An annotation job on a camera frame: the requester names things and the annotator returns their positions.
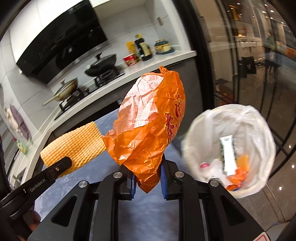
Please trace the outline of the yellow foam net sleeve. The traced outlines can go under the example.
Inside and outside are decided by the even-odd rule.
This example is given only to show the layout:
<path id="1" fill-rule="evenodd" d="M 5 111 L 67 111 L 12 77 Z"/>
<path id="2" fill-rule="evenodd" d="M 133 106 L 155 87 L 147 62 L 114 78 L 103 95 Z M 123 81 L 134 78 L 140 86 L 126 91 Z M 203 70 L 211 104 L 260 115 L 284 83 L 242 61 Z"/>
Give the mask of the yellow foam net sleeve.
<path id="1" fill-rule="evenodd" d="M 92 121 L 55 139 L 40 152 L 40 156 L 47 167 L 69 157 L 72 165 L 59 175 L 63 177 L 80 169 L 104 151 L 103 135 Z"/>

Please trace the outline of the orange plastic bag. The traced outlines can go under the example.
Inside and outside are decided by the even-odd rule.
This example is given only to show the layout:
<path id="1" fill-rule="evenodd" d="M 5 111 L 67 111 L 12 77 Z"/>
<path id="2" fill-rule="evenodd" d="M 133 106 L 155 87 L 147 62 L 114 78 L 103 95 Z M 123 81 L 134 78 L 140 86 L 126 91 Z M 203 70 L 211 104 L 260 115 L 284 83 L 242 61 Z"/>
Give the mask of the orange plastic bag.
<path id="1" fill-rule="evenodd" d="M 186 96 L 179 73 L 164 66 L 137 79 L 126 94 L 117 119 L 103 137 L 107 152 L 137 178 L 149 193 L 159 182 L 166 147 L 185 114 Z"/>

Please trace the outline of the green white snack wrapper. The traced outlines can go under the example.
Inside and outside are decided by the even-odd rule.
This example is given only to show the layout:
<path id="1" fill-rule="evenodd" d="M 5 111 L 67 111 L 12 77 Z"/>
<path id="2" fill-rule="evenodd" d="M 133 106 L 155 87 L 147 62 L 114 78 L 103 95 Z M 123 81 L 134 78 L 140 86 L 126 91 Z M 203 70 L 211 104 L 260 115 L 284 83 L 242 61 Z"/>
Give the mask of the green white snack wrapper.
<path id="1" fill-rule="evenodd" d="M 237 155 L 232 135 L 220 137 L 221 160 L 223 162 L 223 172 L 226 176 L 232 176 L 237 169 Z"/>

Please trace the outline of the white lined trash bin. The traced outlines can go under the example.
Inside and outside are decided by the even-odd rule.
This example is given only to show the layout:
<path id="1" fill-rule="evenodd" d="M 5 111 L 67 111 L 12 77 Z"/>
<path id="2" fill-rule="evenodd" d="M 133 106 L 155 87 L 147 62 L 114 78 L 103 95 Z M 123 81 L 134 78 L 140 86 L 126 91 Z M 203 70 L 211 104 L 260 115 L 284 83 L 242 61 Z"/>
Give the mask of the white lined trash bin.
<path id="1" fill-rule="evenodd" d="M 253 106 L 227 104 L 196 117 L 182 141 L 183 159 L 202 182 L 217 179 L 237 199 L 258 193 L 275 160 L 269 126 Z"/>

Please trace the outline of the white kitchen countertop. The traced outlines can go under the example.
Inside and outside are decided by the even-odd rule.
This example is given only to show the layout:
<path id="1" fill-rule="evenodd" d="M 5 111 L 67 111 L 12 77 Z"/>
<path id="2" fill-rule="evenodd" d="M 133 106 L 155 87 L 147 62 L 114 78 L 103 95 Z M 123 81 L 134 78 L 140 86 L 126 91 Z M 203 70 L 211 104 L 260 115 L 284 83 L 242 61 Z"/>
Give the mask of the white kitchen countertop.
<path id="1" fill-rule="evenodd" d="M 22 172 L 22 170 L 25 170 L 22 181 L 26 181 L 32 177 L 35 164 L 38 161 L 39 152 L 49 135 L 59 126 L 63 125 L 64 122 L 72 119 L 75 114 L 85 110 L 93 102 L 102 99 L 112 91 L 119 90 L 123 85 L 131 83 L 144 73 L 154 72 L 158 70 L 161 65 L 170 66 L 193 58 L 196 55 L 196 51 L 175 51 L 171 54 L 156 55 L 152 60 L 149 60 L 146 63 L 140 62 L 131 67 L 124 68 L 124 75 L 90 93 L 59 118 L 56 118 L 59 109 L 55 108 L 51 115 L 46 119 L 45 123 L 41 126 L 40 130 L 33 136 L 33 144 L 29 146 L 29 152 L 26 155 L 21 153 L 17 154 L 16 159 L 11 166 L 9 181 L 14 184 L 15 181 L 13 180 L 13 176 L 16 176 L 18 173 Z"/>

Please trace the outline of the green dish soap bottle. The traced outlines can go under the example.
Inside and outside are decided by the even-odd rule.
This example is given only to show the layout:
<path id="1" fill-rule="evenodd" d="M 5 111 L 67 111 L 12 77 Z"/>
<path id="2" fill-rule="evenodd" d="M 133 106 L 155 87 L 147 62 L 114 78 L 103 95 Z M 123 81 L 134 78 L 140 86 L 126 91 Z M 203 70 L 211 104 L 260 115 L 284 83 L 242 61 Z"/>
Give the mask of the green dish soap bottle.
<path id="1" fill-rule="evenodd" d="M 23 144 L 20 140 L 16 140 L 16 144 L 18 146 L 18 149 L 24 154 L 26 155 L 29 152 L 29 148 Z"/>

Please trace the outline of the purple hanging towel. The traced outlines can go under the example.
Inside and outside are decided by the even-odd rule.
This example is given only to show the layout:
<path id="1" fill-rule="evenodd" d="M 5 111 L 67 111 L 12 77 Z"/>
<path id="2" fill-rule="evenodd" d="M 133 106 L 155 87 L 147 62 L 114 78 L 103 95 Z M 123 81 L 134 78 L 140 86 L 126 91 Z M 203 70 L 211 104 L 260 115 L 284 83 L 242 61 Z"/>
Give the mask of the purple hanging towel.
<path id="1" fill-rule="evenodd" d="M 19 132 L 27 141 L 30 141 L 32 138 L 32 135 L 27 125 L 25 124 L 25 121 L 22 118 L 21 114 L 17 111 L 17 109 L 13 105 L 10 105 L 10 111 L 12 114 L 12 118 L 16 123 L 16 131 Z"/>

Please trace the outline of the white hanging cloth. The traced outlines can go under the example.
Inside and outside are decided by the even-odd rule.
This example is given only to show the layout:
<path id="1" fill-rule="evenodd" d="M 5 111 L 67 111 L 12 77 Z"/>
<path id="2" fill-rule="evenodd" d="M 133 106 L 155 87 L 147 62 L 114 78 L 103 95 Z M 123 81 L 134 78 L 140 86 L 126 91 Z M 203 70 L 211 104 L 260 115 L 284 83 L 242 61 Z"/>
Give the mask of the white hanging cloth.
<path id="1" fill-rule="evenodd" d="M 10 123 L 12 129 L 15 131 L 15 133 L 21 134 L 20 126 L 16 119 L 13 116 L 13 113 L 10 108 L 6 109 L 6 117 L 8 119 L 8 122 Z"/>

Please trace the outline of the black gas stove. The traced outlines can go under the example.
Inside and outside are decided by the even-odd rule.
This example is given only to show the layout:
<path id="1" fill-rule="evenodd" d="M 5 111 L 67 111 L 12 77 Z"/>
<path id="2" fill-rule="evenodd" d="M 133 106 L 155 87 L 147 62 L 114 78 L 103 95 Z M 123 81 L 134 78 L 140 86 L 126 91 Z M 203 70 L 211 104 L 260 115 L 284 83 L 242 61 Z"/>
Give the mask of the black gas stove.
<path id="1" fill-rule="evenodd" d="M 91 81 L 91 84 L 89 86 L 78 87 L 74 93 L 72 93 L 64 101 L 60 102 L 59 104 L 60 111 L 55 116 L 54 120 L 58 119 L 66 111 L 68 111 L 71 107 L 76 105 L 79 101 L 81 101 L 86 96 L 90 95 L 96 90 L 102 88 L 104 85 L 107 85 L 108 83 L 112 82 L 116 78 L 119 78 L 123 75 L 125 75 L 125 72 L 122 68 L 114 67 L 113 69 L 103 73 L 102 75 L 95 77 Z"/>

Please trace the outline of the orange wrapper inside bin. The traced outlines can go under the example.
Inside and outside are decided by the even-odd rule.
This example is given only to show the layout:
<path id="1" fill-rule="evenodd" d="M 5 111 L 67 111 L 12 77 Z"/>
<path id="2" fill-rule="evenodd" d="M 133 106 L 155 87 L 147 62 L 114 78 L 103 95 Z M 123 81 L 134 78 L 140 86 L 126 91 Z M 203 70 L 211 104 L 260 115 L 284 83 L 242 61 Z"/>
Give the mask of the orange wrapper inside bin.
<path id="1" fill-rule="evenodd" d="M 241 156 L 237 158 L 237 169 L 235 170 L 235 174 L 229 176 L 228 179 L 231 182 L 231 185 L 228 185 L 226 189 L 228 191 L 236 191 L 239 190 L 246 179 L 246 175 L 249 172 L 249 157 L 248 155 Z"/>

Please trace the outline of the beige wok with lid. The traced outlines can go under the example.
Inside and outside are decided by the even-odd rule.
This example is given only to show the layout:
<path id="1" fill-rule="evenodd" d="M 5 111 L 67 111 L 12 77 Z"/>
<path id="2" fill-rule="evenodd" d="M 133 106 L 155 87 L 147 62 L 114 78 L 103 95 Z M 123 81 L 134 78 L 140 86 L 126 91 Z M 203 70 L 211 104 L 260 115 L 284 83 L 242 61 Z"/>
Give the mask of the beige wok with lid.
<path id="1" fill-rule="evenodd" d="M 43 106 L 46 106 L 52 101 L 64 101 L 68 98 L 72 93 L 74 93 L 78 88 L 78 78 L 74 78 L 65 82 L 65 79 L 61 81 L 62 86 L 57 90 L 55 95 L 50 98 L 48 101 L 43 103 Z"/>

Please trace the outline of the black wok with lid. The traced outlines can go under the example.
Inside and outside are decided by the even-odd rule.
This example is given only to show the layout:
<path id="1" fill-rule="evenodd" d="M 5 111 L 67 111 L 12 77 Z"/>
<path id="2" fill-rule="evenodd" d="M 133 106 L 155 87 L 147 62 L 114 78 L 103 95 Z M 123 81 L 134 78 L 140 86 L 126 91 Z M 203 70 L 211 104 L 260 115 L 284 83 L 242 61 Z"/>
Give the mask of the black wok with lid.
<path id="1" fill-rule="evenodd" d="M 101 57 L 101 53 L 95 56 L 97 60 L 89 65 L 84 73 L 90 77 L 97 77 L 103 73 L 113 69 L 116 64 L 116 54 Z"/>

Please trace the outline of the dark soy sauce bottle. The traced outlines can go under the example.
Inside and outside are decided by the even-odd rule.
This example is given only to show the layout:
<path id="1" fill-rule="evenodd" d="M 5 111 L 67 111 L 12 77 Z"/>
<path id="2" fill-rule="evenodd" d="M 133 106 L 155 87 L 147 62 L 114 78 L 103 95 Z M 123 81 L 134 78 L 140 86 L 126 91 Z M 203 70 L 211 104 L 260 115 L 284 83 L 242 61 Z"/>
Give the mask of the dark soy sauce bottle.
<path id="1" fill-rule="evenodd" d="M 142 59 L 142 61 L 147 61 L 152 58 L 152 52 L 150 47 L 145 42 L 144 38 L 141 34 L 135 35 L 135 44 L 137 46 L 137 49 L 139 51 L 139 55 Z"/>

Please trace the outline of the black range hood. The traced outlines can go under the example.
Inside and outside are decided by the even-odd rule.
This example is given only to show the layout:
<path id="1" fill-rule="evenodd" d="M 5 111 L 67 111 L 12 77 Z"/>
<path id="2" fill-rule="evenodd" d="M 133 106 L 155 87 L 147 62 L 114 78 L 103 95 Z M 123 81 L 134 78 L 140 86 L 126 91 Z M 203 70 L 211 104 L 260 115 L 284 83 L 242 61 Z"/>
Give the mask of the black range hood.
<path id="1" fill-rule="evenodd" d="M 107 44 L 90 1 L 81 1 L 50 22 L 16 64 L 25 76 L 47 84 Z"/>

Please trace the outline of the glass sliding door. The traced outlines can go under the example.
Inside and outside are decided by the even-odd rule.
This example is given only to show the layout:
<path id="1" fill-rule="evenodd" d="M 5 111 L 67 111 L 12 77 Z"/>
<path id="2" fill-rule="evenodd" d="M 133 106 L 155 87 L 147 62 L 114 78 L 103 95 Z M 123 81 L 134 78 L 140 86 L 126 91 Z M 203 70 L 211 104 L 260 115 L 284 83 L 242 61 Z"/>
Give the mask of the glass sliding door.
<path id="1" fill-rule="evenodd" d="M 279 1 L 178 1 L 190 43 L 207 53 L 216 105 L 251 105 L 275 141 L 276 176 L 295 168 L 295 35 Z"/>

